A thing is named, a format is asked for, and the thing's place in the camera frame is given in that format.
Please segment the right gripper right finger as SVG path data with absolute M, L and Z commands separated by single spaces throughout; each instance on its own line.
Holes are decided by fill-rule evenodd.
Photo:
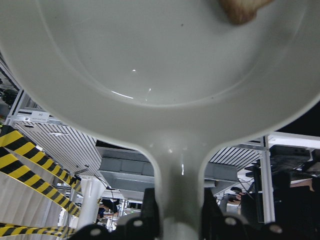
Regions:
M 204 189 L 201 212 L 201 236 L 204 240 L 222 240 L 224 216 L 209 188 Z

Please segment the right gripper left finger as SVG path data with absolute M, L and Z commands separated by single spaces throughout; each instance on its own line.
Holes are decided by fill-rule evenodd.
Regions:
M 141 218 L 143 235 L 147 240 L 155 240 L 160 234 L 160 217 L 154 188 L 146 188 L 144 191 Z

